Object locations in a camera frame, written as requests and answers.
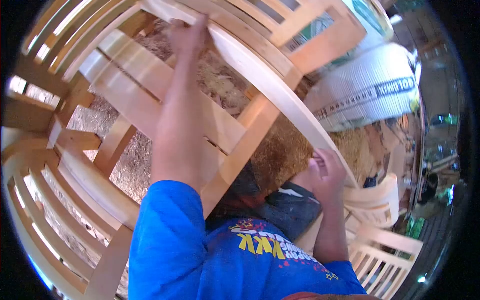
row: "wooden board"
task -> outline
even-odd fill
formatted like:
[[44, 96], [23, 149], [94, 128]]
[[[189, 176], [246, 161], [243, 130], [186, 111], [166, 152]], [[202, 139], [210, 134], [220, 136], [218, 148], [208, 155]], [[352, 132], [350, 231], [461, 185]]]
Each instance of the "wooden board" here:
[[38, 209], [37, 205], [35, 205], [35, 201], [28, 191], [23, 177], [19, 173], [15, 173], [13, 178], [18, 192], [25, 203], [25, 207], [27, 208], [28, 213], [32, 217], [33, 221], [36, 223], [38, 229], [42, 232], [60, 257], [68, 263], [70, 268], [75, 272], [78, 272], [78, 274], [80, 274], [84, 279], [88, 280], [93, 273], [93, 268], [85, 263], [80, 257], [78, 257], [78, 255], [73, 252], [57, 235], [52, 227], [50, 227], [43, 214]]
[[[149, 3], [148, 10], [162, 19], [177, 18], [190, 24], [198, 16], [195, 11], [179, 11], [178, 6], [171, 6], [165, 2]], [[347, 170], [346, 185], [358, 188], [353, 173], [333, 141], [290, 87], [255, 54], [255, 51], [219, 25], [209, 23], [208, 30], [223, 59], [272, 101], [313, 147], [329, 148], [338, 153]]]
[[125, 150], [125, 147], [136, 132], [135, 126], [122, 115], [118, 116], [98, 148], [93, 161], [93, 164], [96, 165], [100, 172], [110, 176], [123, 150]]
[[50, 51], [43, 59], [43, 64], [50, 66], [57, 54], [68, 42], [72, 35], [82, 26], [88, 18], [98, 11], [108, 0], [91, 0], [77, 15], [67, 24], [67, 26], [56, 36], [52, 44], [49, 45]]
[[[120, 30], [112, 31], [98, 47], [161, 102], [165, 100], [173, 76], [173, 69], [166, 63]], [[225, 153], [231, 153], [245, 128], [202, 92], [200, 101], [205, 136]]]
[[47, 38], [53, 33], [58, 25], [65, 19], [65, 17], [80, 3], [82, 0], [68, 0], [62, 5], [59, 10], [51, 17], [45, 24], [45, 27], [40, 31], [32, 47], [28, 51], [29, 60], [33, 61], [38, 51], [45, 43]]
[[109, 225], [107, 222], [108, 219], [101, 218], [98, 213], [101, 211], [93, 210], [89, 205], [87, 205], [85, 198], [80, 198], [74, 188], [69, 184], [69, 182], [64, 178], [64, 176], [59, 172], [56, 166], [53, 166], [50, 162], [47, 162], [46, 169], [52, 175], [54, 183], [61, 191], [61, 193], [67, 198], [67, 200], [75, 207], [75, 209], [82, 215], [85, 220], [87, 220], [92, 226], [98, 230], [106, 238], [111, 238], [115, 233], [115, 229]]
[[[123, 74], [114, 64], [95, 50], [82, 65], [80, 71], [90, 80], [95, 90], [138, 130], [150, 139], [156, 137], [156, 120], [161, 105], [135, 82]], [[207, 140], [202, 143], [203, 158], [201, 178], [205, 184], [211, 180], [225, 158], [220, 150]]]
[[9, 92], [3, 102], [6, 112], [1, 118], [2, 126], [35, 132], [47, 130], [53, 116], [52, 106], [15, 92]]
[[39, 170], [30, 170], [30, 175], [35, 182], [40, 193], [52, 207], [57, 219], [60, 220], [70, 231], [80, 240], [82, 245], [102, 256], [105, 251], [105, 245], [94, 238], [85, 227], [75, 220], [75, 218], [63, 206], [55, 193], [52, 191], [45, 178]]
[[60, 98], [63, 98], [68, 93], [68, 84], [62, 80], [61, 76], [47, 72], [45, 68], [23, 54], [18, 55], [13, 74], [25, 79], [29, 84], [43, 88]]
[[13, 185], [5, 184], [7, 194], [7, 205], [12, 216], [18, 238], [20, 239], [25, 251], [30, 255], [36, 265], [48, 277], [48, 279], [59, 288], [70, 299], [81, 299], [86, 289], [86, 284], [72, 272], [67, 266], [62, 264], [47, 248], [42, 239], [38, 236], [32, 227], [32, 220], [22, 209], [17, 195], [13, 190]]

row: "wooden chair frame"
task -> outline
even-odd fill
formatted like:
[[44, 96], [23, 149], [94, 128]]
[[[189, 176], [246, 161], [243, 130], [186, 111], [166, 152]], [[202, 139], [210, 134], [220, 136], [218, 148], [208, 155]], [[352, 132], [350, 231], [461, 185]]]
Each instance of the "wooden chair frame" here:
[[[358, 188], [335, 144], [292, 91], [304, 74], [360, 42], [365, 31], [358, 20], [338, 0], [303, 0], [295, 11], [278, 0], [264, 1], [285, 18], [281, 24], [273, 23], [268, 15], [247, 1], [229, 2], [241, 10], [222, 0], [216, 3], [206, 0], [92, 0], [55, 35], [53, 31], [80, 3], [80, 0], [56, 0], [26, 39], [14, 74], [58, 95], [60, 103], [52, 110], [25, 95], [9, 95], [9, 110], [16, 115], [7, 114], [2, 124], [24, 132], [9, 139], [2, 151], [3, 184], [9, 191], [9, 209], [27, 252], [67, 297], [112, 298], [127, 263], [139, 205], [108, 177], [137, 129], [150, 138], [154, 136], [149, 120], [161, 109], [158, 100], [165, 96], [175, 59], [162, 62], [131, 37], [151, 27], [155, 17], [166, 21], [177, 18], [192, 24], [200, 12], [209, 13], [208, 30], [216, 51], [259, 91], [252, 95], [251, 103], [236, 120], [208, 96], [200, 95], [206, 120], [204, 134], [208, 140], [202, 149], [204, 217], [213, 210], [280, 112], [314, 147], [337, 151], [348, 173], [347, 186]], [[323, 12], [333, 17], [335, 22], [331, 28], [293, 52], [282, 47]], [[50, 50], [41, 60], [37, 54], [43, 44]], [[317, 48], [324, 50], [322, 55], [314, 51]], [[145, 60], [153, 67], [139, 67]], [[118, 66], [136, 82], [124, 75]], [[92, 102], [93, 95], [87, 92], [90, 84], [120, 112], [102, 143], [91, 132], [66, 129], [75, 108], [78, 105], [87, 107]], [[129, 87], [129, 96], [138, 100], [135, 110], [128, 101], [118, 97], [113, 86]], [[37, 131], [36, 135], [28, 133], [31, 131]], [[82, 153], [86, 149], [98, 149], [93, 162]], [[51, 173], [61, 192], [82, 216], [111, 239], [108, 247], [88, 236], [72, 219], [46, 183], [40, 172], [43, 169]], [[79, 259], [46, 223], [25, 186], [23, 177], [29, 174], [58, 218], [82, 244], [101, 255], [96, 267]], [[25, 210], [15, 189], [25, 202]], [[53, 243], [68, 267], [46, 248], [32, 222]]]

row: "wooden chair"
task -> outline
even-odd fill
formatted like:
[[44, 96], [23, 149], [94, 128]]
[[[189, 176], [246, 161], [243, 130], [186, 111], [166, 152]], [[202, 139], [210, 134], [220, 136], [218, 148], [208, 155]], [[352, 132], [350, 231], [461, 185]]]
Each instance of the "wooden chair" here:
[[[131, 37], [149, 26], [156, 17], [167, 21], [175, 17], [193, 23], [198, 12], [167, 0], [92, 0], [79, 8], [80, 2], [52, 2], [22, 47], [14, 75], [57, 95], [60, 102], [52, 108], [26, 95], [8, 95], [2, 125], [20, 131], [12, 134], [2, 147], [3, 184], [8, 191], [8, 206], [21, 242], [54, 285], [70, 299], [111, 299], [128, 260], [139, 205], [108, 177], [136, 129], [153, 137], [149, 125], [161, 109], [158, 100], [164, 96], [172, 72], [167, 64], [153, 58]], [[262, 93], [252, 97], [252, 102], [236, 120], [212, 99], [201, 95], [202, 113], [207, 124], [202, 148], [204, 186], [201, 191], [205, 217], [281, 111], [314, 147], [338, 151], [292, 89], [310, 66], [320, 66], [355, 46], [363, 38], [364, 30], [358, 27], [358, 21], [339, 0], [325, 1], [321, 5], [317, 1], [304, 2], [301, 10], [295, 10], [291, 18], [286, 18], [288, 22], [275, 28], [269, 24], [267, 28], [271, 34], [256, 23], [261, 16], [256, 16], [257, 20], [246, 18], [244, 12], [233, 10], [226, 3], [205, 6], [222, 9], [221, 13], [211, 15], [213, 20], [208, 25], [216, 50]], [[66, 26], [59, 27], [72, 16], [73, 10], [78, 13]], [[320, 35], [322, 37], [316, 37], [296, 51], [282, 52], [281, 46], [301, 30], [307, 19], [310, 22], [326, 10], [332, 12], [337, 26], [332, 26], [333, 29]], [[260, 23], [265, 22], [268, 20], [264, 18]], [[316, 47], [322, 48], [323, 55], [312, 50]], [[42, 49], [47, 49], [46, 55], [39, 55]], [[77, 106], [87, 107], [92, 102], [94, 96], [87, 91], [90, 84], [120, 112], [101, 143], [91, 132], [66, 128]], [[135, 109], [132, 109], [129, 97], [136, 99]], [[82, 152], [91, 149], [98, 150], [93, 162]], [[350, 169], [342, 161], [349, 174], [348, 186], [358, 187]], [[45, 169], [76, 210], [111, 239], [108, 247], [89, 237], [85, 229], [72, 219], [46, 183], [41, 172]], [[27, 175], [32, 176], [58, 219], [81, 244], [101, 256], [95, 267], [80, 259], [45, 221], [25, 186], [24, 176]], [[66, 264], [50, 252], [35, 227]]]
[[[379, 249], [382, 246], [397, 250], [399, 255]], [[423, 242], [419, 240], [386, 230], [361, 227], [357, 231], [357, 239], [349, 245], [349, 260], [369, 295], [390, 300], [410, 272], [422, 246]]]
[[391, 173], [375, 187], [343, 192], [345, 208], [361, 223], [375, 227], [393, 226], [398, 220], [398, 185], [396, 175]]

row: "curved wooden backrest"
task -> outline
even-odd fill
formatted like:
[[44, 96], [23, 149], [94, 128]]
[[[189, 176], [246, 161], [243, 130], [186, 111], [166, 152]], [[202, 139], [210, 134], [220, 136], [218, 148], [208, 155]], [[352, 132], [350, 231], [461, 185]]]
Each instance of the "curved wooden backrest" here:
[[[371, 242], [392, 248], [397, 255], [370, 246]], [[349, 246], [349, 260], [368, 294], [390, 300], [410, 272], [422, 246], [419, 240], [363, 226]]]

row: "person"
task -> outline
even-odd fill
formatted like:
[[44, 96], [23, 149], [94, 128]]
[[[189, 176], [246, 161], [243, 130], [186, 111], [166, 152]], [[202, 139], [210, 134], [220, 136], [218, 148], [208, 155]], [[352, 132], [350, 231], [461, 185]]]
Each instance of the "person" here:
[[324, 212], [313, 256], [261, 219], [235, 218], [206, 231], [196, 72], [207, 22], [205, 15], [188, 28], [171, 21], [178, 60], [153, 140], [153, 184], [133, 232], [129, 298], [374, 299], [348, 261], [340, 195], [346, 171], [333, 151], [315, 150], [308, 169], [292, 179], [313, 192]]

